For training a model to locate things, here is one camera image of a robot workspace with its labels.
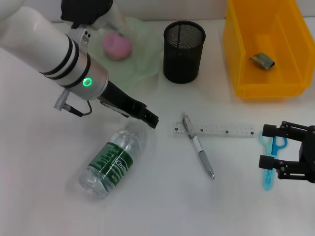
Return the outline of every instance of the blue scissors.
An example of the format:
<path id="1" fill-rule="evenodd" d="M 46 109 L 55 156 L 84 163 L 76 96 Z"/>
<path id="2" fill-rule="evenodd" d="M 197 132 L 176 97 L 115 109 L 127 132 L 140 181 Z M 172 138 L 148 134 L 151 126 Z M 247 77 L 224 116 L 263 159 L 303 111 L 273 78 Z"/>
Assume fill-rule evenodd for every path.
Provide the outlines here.
<path id="1" fill-rule="evenodd" d="M 262 131 L 259 134 L 259 140 L 266 148 L 266 156 L 271 156 L 275 159 L 277 158 L 278 151 L 287 146 L 287 138 L 283 138 L 284 145 L 278 146 L 277 145 L 277 137 L 269 138 L 269 141 L 266 141 L 264 139 L 264 137 L 262 136 Z M 273 180 L 274 180 L 274 174 L 275 174 L 275 169 L 264 171 L 264 177 L 262 180 L 262 187 L 264 189 L 271 189 L 272 188 L 272 184 L 273 184 Z"/>

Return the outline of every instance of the black mesh pencil cup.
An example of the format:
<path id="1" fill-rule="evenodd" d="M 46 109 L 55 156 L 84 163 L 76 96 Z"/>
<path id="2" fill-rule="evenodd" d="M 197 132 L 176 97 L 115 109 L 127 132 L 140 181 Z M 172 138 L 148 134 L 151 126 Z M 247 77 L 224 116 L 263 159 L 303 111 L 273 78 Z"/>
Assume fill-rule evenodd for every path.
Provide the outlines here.
<path id="1" fill-rule="evenodd" d="M 170 24 L 164 31 L 164 75 L 177 84 L 193 81 L 199 72 L 204 29 L 190 21 Z"/>

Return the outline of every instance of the plastic water bottle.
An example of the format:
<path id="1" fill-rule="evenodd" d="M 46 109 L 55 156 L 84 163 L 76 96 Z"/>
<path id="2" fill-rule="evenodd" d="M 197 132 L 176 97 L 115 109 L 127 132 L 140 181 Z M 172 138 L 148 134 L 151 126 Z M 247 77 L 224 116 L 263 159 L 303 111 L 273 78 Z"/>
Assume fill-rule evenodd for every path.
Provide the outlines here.
<path id="1" fill-rule="evenodd" d="M 142 154 L 145 145 L 145 124 L 128 124 L 111 138 L 81 174 L 81 186 L 98 198 L 107 197 Z"/>

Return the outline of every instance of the green bottle label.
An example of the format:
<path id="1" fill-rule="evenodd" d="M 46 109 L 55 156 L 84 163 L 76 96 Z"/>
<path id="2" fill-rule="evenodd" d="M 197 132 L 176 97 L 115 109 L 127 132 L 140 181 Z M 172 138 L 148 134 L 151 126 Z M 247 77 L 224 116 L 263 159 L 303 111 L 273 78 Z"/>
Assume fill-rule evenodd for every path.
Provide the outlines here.
<path id="1" fill-rule="evenodd" d="M 133 160 L 120 146 L 107 143 L 89 166 L 99 170 L 116 186 L 124 177 Z"/>

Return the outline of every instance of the black stripe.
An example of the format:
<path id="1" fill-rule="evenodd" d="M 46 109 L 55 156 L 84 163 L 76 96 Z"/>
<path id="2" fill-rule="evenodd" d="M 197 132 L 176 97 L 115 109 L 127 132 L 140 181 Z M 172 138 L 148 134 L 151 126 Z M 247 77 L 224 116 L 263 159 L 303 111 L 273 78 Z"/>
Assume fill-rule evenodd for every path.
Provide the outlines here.
<path id="1" fill-rule="evenodd" d="M 78 85 L 79 83 L 81 83 L 85 79 L 86 75 L 88 74 L 88 72 L 90 70 L 90 66 L 91 66 L 90 55 L 87 54 L 87 57 L 88 57 L 88 62 L 87 62 L 87 66 L 85 67 L 85 70 L 83 71 L 83 74 L 75 82 L 73 82 L 72 84 L 65 85 L 65 86 L 62 86 L 62 87 L 64 87 L 65 89 L 72 88 L 72 87 Z"/>
<path id="2" fill-rule="evenodd" d="M 58 71 L 60 71 L 67 64 L 67 62 L 69 61 L 70 56 L 72 54 L 73 44 L 72 44 L 72 40 L 69 38 L 69 36 L 68 35 L 66 35 L 66 36 L 69 39 L 69 48 L 68 48 L 68 52 L 65 55 L 63 61 L 55 69 L 53 69 L 53 70 L 51 70 L 49 72 L 41 73 L 41 74 L 43 74 L 43 75 L 53 75 L 53 74 L 57 73 Z"/>
<path id="3" fill-rule="evenodd" d="M 80 55 L 80 49 L 79 49 L 79 46 L 76 42 L 74 42 L 74 46 L 75 46 L 75 55 L 74 55 L 74 59 L 72 61 L 72 63 L 70 64 L 70 66 L 68 67 L 67 70 L 65 70 L 62 74 L 56 76 L 56 77 L 52 77 L 52 78 L 49 78 L 48 79 L 51 79 L 51 80 L 59 80 L 59 79 L 62 79 L 63 77 L 67 76 L 75 67 L 76 63 L 78 62 L 78 59 L 79 59 L 79 55 Z"/>

